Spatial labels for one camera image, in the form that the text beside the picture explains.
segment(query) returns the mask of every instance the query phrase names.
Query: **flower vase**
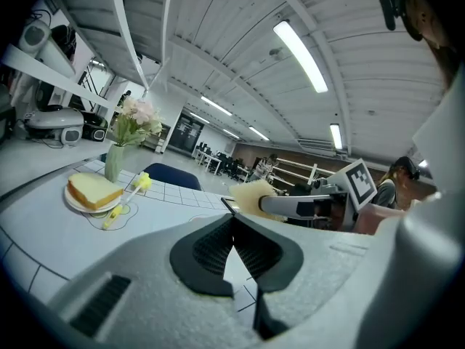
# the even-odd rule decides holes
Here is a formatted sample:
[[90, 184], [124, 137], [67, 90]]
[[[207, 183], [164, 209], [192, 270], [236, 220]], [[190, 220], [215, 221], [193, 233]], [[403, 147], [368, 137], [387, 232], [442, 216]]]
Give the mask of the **flower vase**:
[[105, 178], [111, 182], [118, 180], [123, 163], [124, 146], [111, 145], [105, 162]]

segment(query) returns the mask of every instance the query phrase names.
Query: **white ceiling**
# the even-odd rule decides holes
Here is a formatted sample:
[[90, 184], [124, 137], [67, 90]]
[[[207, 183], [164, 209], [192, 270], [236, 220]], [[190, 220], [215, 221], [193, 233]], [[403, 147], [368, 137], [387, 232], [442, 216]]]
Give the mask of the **white ceiling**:
[[[190, 94], [187, 108], [248, 143], [261, 142], [248, 129], [254, 126], [270, 145], [300, 149], [298, 139], [331, 141], [329, 124], [339, 123], [351, 155], [390, 163], [413, 151], [413, 134], [442, 97], [428, 46], [411, 39], [400, 21], [388, 31], [379, 0], [164, 1], [163, 7], [163, 0], [126, 0], [134, 47], [156, 60], [170, 57], [169, 81]], [[300, 15], [296, 3], [303, 4]], [[273, 32], [285, 19], [315, 58], [328, 92], [315, 92]]]

